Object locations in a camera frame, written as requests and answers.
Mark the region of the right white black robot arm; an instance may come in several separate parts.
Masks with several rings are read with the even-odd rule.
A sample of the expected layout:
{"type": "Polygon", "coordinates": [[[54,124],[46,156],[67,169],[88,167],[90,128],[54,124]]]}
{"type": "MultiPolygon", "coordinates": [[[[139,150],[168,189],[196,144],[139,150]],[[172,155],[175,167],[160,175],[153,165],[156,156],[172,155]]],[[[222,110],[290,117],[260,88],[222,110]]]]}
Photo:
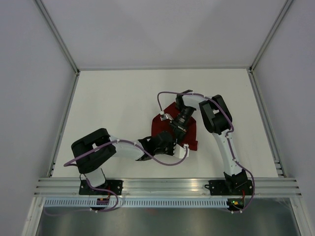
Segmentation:
{"type": "Polygon", "coordinates": [[[194,111],[199,110],[206,130],[211,133],[219,147],[223,161],[224,187],[229,195],[254,195],[254,180],[249,180],[250,173],[239,163],[234,150],[232,116],[221,95],[207,98],[186,90],[176,94],[176,108],[180,113],[170,121],[170,126],[177,142],[183,141],[188,133],[188,121],[194,111]]]}

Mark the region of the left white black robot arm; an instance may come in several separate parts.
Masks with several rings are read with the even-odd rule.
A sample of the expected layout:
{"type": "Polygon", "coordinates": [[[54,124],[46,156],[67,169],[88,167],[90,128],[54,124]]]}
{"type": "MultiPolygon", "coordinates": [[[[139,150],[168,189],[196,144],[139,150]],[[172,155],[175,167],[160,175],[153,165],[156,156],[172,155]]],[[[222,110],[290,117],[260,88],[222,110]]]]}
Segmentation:
{"type": "Polygon", "coordinates": [[[109,135],[107,129],[100,128],[71,145],[74,160],[66,165],[76,166],[84,175],[90,189],[101,195],[107,190],[107,182],[101,166],[110,158],[124,157],[135,161],[147,161],[156,155],[176,154],[177,144],[168,131],[148,136],[136,141],[122,141],[109,135]]]}

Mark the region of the dark red cloth napkin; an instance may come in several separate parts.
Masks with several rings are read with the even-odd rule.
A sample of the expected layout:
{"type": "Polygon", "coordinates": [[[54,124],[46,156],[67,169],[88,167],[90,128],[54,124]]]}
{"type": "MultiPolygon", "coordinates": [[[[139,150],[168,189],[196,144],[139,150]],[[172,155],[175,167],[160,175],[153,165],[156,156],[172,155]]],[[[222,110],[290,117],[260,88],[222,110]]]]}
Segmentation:
{"type": "MultiPolygon", "coordinates": [[[[164,109],[166,114],[170,114],[173,118],[176,118],[180,114],[180,111],[176,108],[176,103],[173,102],[168,107],[164,109]]],[[[179,145],[183,147],[184,144],[188,144],[190,150],[197,151],[198,141],[196,139],[196,120],[190,117],[187,123],[188,131],[184,136],[183,140],[179,142],[179,145]]],[[[155,136],[162,131],[167,131],[172,135],[174,141],[176,141],[176,136],[173,128],[170,125],[170,120],[162,121],[160,119],[160,114],[155,116],[152,120],[151,135],[155,136]]]]}

